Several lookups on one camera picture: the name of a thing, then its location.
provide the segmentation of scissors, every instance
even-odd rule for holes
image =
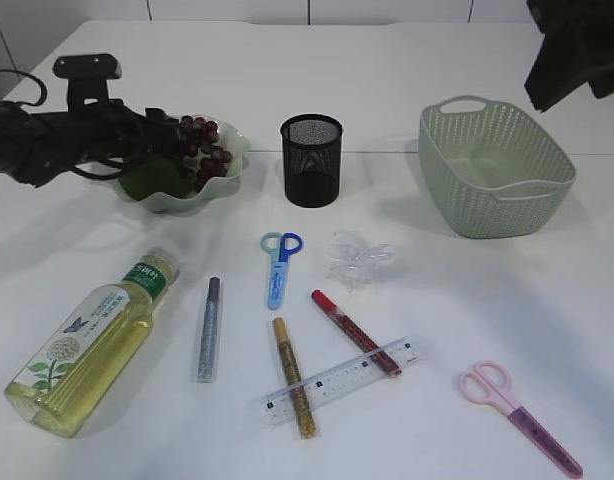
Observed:
[[[269,246],[269,240],[275,239],[275,247]],[[296,240],[298,246],[287,247],[288,240]],[[285,283],[287,281],[287,268],[289,257],[298,253],[303,248],[303,239],[295,233],[269,232],[260,239],[260,246],[271,257],[271,276],[269,277],[269,296],[267,306],[272,310],[280,308],[285,295]]]
[[[498,372],[502,384],[485,368]],[[475,394],[474,389],[469,386],[471,382],[475,382],[479,387],[480,395]],[[489,405],[502,413],[569,478],[583,477],[583,469],[578,462],[520,405],[511,391],[511,375],[502,365],[491,361],[478,362],[460,374],[458,390],[471,403]]]

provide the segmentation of glitter pen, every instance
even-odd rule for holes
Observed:
[[[283,365],[283,372],[285,372],[287,385],[291,386],[295,383],[299,383],[302,379],[300,377],[300,371],[298,370],[298,361],[296,360],[296,355],[289,341],[289,335],[287,334],[285,322],[282,318],[274,319],[274,334],[276,335],[278,354],[280,355],[280,362]],[[291,391],[291,401],[296,411],[300,434],[303,438],[314,437],[316,435],[316,423],[314,422],[314,417],[311,415],[309,400],[307,399],[305,389],[303,387],[293,389]]]
[[[345,315],[334,302],[320,290],[314,290],[311,298],[316,302],[316,305],[325,312],[332,322],[340,328],[363,352],[368,353],[373,350],[378,350],[380,347],[371,338],[356,325],[351,318]],[[387,374],[389,378],[394,378],[402,373],[400,367],[394,360],[385,352],[378,352],[372,355],[371,359]]]
[[[220,279],[209,280],[207,303],[203,320],[203,333],[200,337],[200,357],[198,359],[197,382],[211,383],[216,378],[216,344],[218,343],[218,308]]]

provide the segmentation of green plastic basket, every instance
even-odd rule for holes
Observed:
[[[456,102],[482,108],[444,111]],[[457,233],[470,238],[537,231],[576,178],[565,152],[529,115],[481,97],[456,97],[423,110],[419,152],[434,203]]]

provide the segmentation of white table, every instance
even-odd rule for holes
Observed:
[[[62,110],[56,56],[112,53],[124,75],[111,94],[131,108],[200,109],[228,119],[260,150],[279,150],[280,125],[314,111],[340,120],[347,151],[415,152],[422,109],[472,94],[523,108],[567,153],[614,154],[614,95],[596,100],[584,86],[547,113],[534,111],[523,85],[542,38],[531,24],[89,22],[35,72],[49,87],[43,108]]]

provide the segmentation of clear plastic ruler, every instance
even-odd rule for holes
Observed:
[[[257,407],[270,425],[285,423],[297,415],[292,403],[292,394],[302,388],[309,399],[310,410],[316,410],[386,377],[385,372],[371,360],[371,357],[380,352],[389,355],[401,370],[420,360],[410,340],[401,338],[300,383],[267,395],[257,402]]]

